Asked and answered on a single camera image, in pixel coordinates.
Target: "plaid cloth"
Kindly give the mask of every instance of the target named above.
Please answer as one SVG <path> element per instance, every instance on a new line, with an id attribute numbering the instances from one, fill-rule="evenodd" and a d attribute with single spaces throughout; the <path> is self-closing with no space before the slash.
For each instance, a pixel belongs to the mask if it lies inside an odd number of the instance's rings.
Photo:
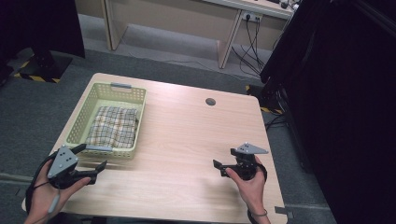
<path id="1" fill-rule="evenodd" d="M 101 106 L 86 143 L 101 147 L 132 147 L 136 129 L 136 109 Z"/>

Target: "bracelet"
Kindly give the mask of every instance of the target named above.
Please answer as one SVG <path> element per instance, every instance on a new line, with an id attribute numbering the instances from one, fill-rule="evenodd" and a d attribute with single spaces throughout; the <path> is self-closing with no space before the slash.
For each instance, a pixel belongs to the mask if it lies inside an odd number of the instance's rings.
<path id="1" fill-rule="evenodd" d="M 254 214 L 254 213 L 252 213 L 252 212 L 250 212 L 250 214 L 251 215 L 253 215 L 253 216 L 255 216 L 255 217 L 266 217 L 267 215 L 268 215 L 268 212 L 267 212 L 267 210 L 265 210 L 265 208 L 264 208 L 264 214 L 261 214 L 261 215 L 259 215 L 259 214 Z"/>

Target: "black cable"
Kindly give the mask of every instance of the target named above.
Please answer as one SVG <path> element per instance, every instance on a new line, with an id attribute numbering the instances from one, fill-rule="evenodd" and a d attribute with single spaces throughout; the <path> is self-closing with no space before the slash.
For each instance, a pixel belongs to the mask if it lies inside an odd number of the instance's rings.
<path id="1" fill-rule="evenodd" d="M 29 188 L 25 192 L 25 207 L 26 207 L 26 213 L 27 214 L 29 214 L 30 208 L 31 208 L 31 205 L 32 205 L 33 192 L 35 191 L 36 188 L 42 186 L 42 185 L 39 185 L 37 187 L 35 186 L 35 182 L 37 181 L 38 175 L 40 174 L 40 171 L 43 168 L 43 166 L 46 164 L 46 162 L 50 161 L 52 159 L 55 159 L 57 154 L 58 154 L 58 151 L 52 153 L 50 156 L 48 156 L 46 159 L 44 159 L 41 162 L 41 164 L 38 166 L 38 169 L 35 171 L 35 175 L 33 176 L 32 182 L 30 183 Z"/>
<path id="2" fill-rule="evenodd" d="M 244 52 L 250 58 L 252 58 L 253 60 L 255 60 L 257 62 L 258 67 L 259 67 L 259 70 L 257 70 L 257 71 L 258 71 L 258 74 L 259 74 L 260 70 L 262 70 L 262 64 L 263 64 L 263 62 L 260 60 L 259 55 L 257 53 L 257 42 L 258 42 L 257 41 L 257 37 L 258 37 L 259 31 L 260 31 L 260 19 L 256 17 L 256 34 L 255 34 L 253 40 L 251 39 L 250 31 L 249 31 L 249 28 L 248 28 L 248 21 L 246 22 L 246 27 L 247 27 L 247 35 L 248 35 L 248 39 L 249 39 L 249 42 L 250 42 L 250 46 L 249 46 L 249 48 L 247 50 L 244 50 Z M 252 57 L 250 54 L 248 54 L 250 49 L 253 50 L 255 58 Z"/>
<path id="3" fill-rule="evenodd" d="M 242 56 L 240 56 L 240 55 L 236 52 L 236 50 L 235 50 L 233 47 L 232 47 L 232 50 L 233 50 L 233 52 L 235 53 L 235 55 L 236 55 L 236 56 L 239 58 L 239 60 L 240 60 L 240 62 L 239 62 L 239 68 L 241 69 L 241 71 L 244 72 L 245 74 L 249 74 L 249 75 L 254 76 L 254 77 L 259 77 L 259 76 L 257 75 L 258 72 L 257 72 L 256 68 L 255 68 L 251 63 L 249 63 L 248 61 L 246 61 L 246 59 L 244 59 Z M 245 63 L 251 70 L 256 71 L 256 74 L 252 74 L 252 73 L 249 73 L 249 72 L 244 71 L 244 70 L 242 69 L 242 63 L 241 63 L 241 62 Z"/>
<path id="4" fill-rule="evenodd" d="M 271 126 L 273 126 L 274 124 L 278 124 L 278 123 L 286 123 L 286 120 L 281 120 L 279 122 L 276 122 L 277 119 L 282 118 L 284 115 L 281 114 L 279 116 L 277 116 L 276 118 L 274 118 L 273 120 L 271 120 L 269 123 L 265 124 L 265 131 L 268 131 L 268 129 L 271 128 Z"/>
<path id="5" fill-rule="evenodd" d="M 41 186 L 46 185 L 46 184 L 48 184 L 48 183 L 49 183 L 49 181 L 47 181 L 47 182 L 45 182 L 45 183 L 42 183 L 42 184 L 40 184 L 40 185 L 37 185 L 37 186 L 35 186 L 35 187 L 33 188 L 33 190 L 35 190 L 35 189 L 37 189 L 37 188 L 40 188 Z"/>

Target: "table leg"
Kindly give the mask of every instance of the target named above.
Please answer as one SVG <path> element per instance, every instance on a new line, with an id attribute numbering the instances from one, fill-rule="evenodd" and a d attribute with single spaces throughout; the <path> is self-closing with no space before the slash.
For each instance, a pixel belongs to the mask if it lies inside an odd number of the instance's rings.
<path id="1" fill-rule="evenodd" d="M 103 2 L 104 20 L 106 27 L 107 47 L 109 50 L 115 50 L 120 44 L 120 41 L 128 28 L 128 23 L 122 21 L 114 21 L 112 14 L 111 1 L 104 0 Z"/>
<path id="2" fill-rule="evenodd" d="M 238 32 L 241 20 L 242 20 L 242 10 L 238 9 L 227 42 L 218 40 L 219 68 L 225 68 L 225 64 L 227 63 L 228 56 L 230 55 L 230 51 L 233 46 L 233 41 Z"/>

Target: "cable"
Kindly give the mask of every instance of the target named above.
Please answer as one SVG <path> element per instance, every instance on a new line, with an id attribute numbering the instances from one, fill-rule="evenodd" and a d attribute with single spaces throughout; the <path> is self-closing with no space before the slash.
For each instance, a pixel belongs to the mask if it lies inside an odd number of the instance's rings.
<path id="1" fill-rule="evenodd" d="M 246 61 L 246 59 L 244 59 L 242 56 L 240 56 L 240 55 L 236 52 L 236 50 L 235 50 L 233 47 L 232 47 L 232 50 L 233 50 L 233 52 L 235 53 L 235 55 L 239 58 L 239 60 L 240 60 L 241 62 L 244 62 L 245 65 L 247 65 L 251 70 L 255 71 L 256 74 L 251 74 L 251 73 L 249 73 L 249 72 L 244 71 L 244 70 L 242 69 L 242 64 L 239 63 L 239 68 L 241 69 L 241 71 L 244 72 L 245 74 L 249 74 L 249 75 L 254 76 L 254 77 L 259 77 L 259 76 L 257 75 L 258 72 L 257 72 L 256 68 L 255 68 L 251 63 L 249 63 L 248 61 Z"/>
<path id="2" fill-rule="evenodd" d="M 242 46 L 241 46 L 241 48 L 243 49 L 243 51 L 245 52 L 245 54 L 244 54 L 244 56 L 243 56 L 243 58 L 245 58 L 245 55 L 248 55 L 250 58 L 252 58 L 253 60 L 255 60 L 256 62 L 257 62 L 257 64 L 258 64 L 258 67 L 259 67 L 259 69 L 253 69 L 257 74 L 259 74 L 260 73 L 260 70 L 262 70 L 262 61 L 260 60 L 260 58 L 259 58 L 259 55 L 258 55 L 258 53 L 257 53 L 257 36 L 258 36 L 258 33 L 259 33 L 259 31 L 260 31 L 260 19 L 259 18 L 256 18 L 256 34 L 255 34 L 255 37 L 254 37 L 254 39 L 252 40 L 251 39 L 251 35 L 250 35 L 250 31 L 249 31 L 249 28 L 248 28 L 248 20 L 246 20 L 246 27 L 247 27 L 247 35 L 248 35 L 248 40 L 249 40 L 249 42 L 250 42 L 250 46 L 249 46 L 249 48 L 247 49 L 247 50 L 244 50 L 243 48 L 242 48 Z M 253 50 L 253 53 L 254 53 L 254 55 L 256 56 L 255 58 L 253 58 L 250 54 L 248 54 L 248 52 L 250 51 L 250 49 L 252 49 Z"/>
<path id="3" fill-rule="evenodd" d="M 243 55 L 242 57 L 240 57 L 240 56 L 238 55 L 238 57 L 240 58 L 240 61 L 239 61 L 239 68 L 242 70 L 242 62 L 243 62 L 243 63 L 246 64 L 251 70 L 253 70 L 253 72 L 255 72 L 256 74 L 259 74 L 259 71 L 258 71 L 251 63 L 249 63 L 249 62 L 245 59 L 245 56 L 248 54 L 248 51 L 249 51 L 250 48 L 251 48 L 251 38 L 250 38 L 249 29 L 248 29 L 248 21 L 249 21 L 249 19 L 250 19 L 250 15 L 247 15 L 246 26 L 247 26 L 247 34 L 248 34 L 249 41 L 250 41 L 250 47 L 247 49 L 247 51 L 245 51 L 245 53 L 244 53 L 244 55 Z"/>
<path id="4" fill-rule="evenodd" d="M 37 189 L 37 188 L 40 188 L 41 186 L 46 185 L 46 184 L 48 184 L 48 183 L 49 183 L 49 181 L 44 182 L 44 183 L 42 183 L 42 184 L 40 184 L 40 185 L 37 185 L 37 186 L 35 186 L 35 187 L 33 188 L 33 190 L 35 190 L 35 189 Z"/>
<path id="5" fill-rule="evenodd" d="M 279 122 L 275 122 L 277 119 L 282 118 L 284 115 L 281 114 L 279 116 L 277 116 L 276 118 L 274 118 L 273 120 L 271 120 L 268 124 L 265 124 L 265 131 L 268 131 L 268 129 L 271 128 L 271 126 L 273 126 L 274 124 L 279 124 L 279 123 L 286 123 L 286 120 L 282 120 Z"/>
<path id="6" fill-rule="evenodd" d="M 259 57 L 259 55 L 258 55 L 258 51 L 257 51 L 257 43 L 259 42 L 259 41 L 257 41 L 258 39 L 257 39 L 257 35 L 259 34 L 259 31 L 260 31 L 260 25 L 262 24 L 262 21 L 259 19 L 259 18 L 256 18 L 256 20 L 257 20 L 257 24 L 256 24 L 256 36 L 255 36 L 255 39 L 256 39 L 256 57 L 257 57 L 257 63 L 258 63 L 258 66 L 259 66 L 259 68 L 260 68 L 260 70 L 262 70 L 263 68 L 264 68 L 264 66 L 265 66 L 265 63 L 260 59 L 260 57 Z"/>
<path id="7" fill-rule="evenodd" d="M 45 163 L 47 161 L 55 159 L 57 154 L 58 154 L 58 152 L 55 151 L 54 153 L 49 155 L 46 159 L 44 159 L 40 163 L 40 165 L 38 166 L 38 169 L 35 171 L 35 175 L 33 176 L 32 182 L 30 183 L 29 188 L 25 192 L 25 207 L 26 207 L 26 213 L 27 214 L 29 214 L 29 212 L 30 212 L 30 208 L 31 208 L 31 205 L 32 205 L 33 193 L 34 193 L 35 189 L 44 185 L 44 184 L 42 184 L 42 185 L 39 185 L 39 186 L 35 187 L 35 182 L 37 181 L 38 175 L 40 174 L 40 171 L 43 168 L 43 166 L 45 165 Z"/>
<path id="8" fill-rule="evenodd" d="M 254 58 L 253 56 L 251 56 L 247 50 L 244 49 L 244 47 L 241 45 L 241 49 L 247 54 L 247 56 L 249 56 L 249 58 L 253 59 L 254 61 L 257 61 L 256 58 Z"/>

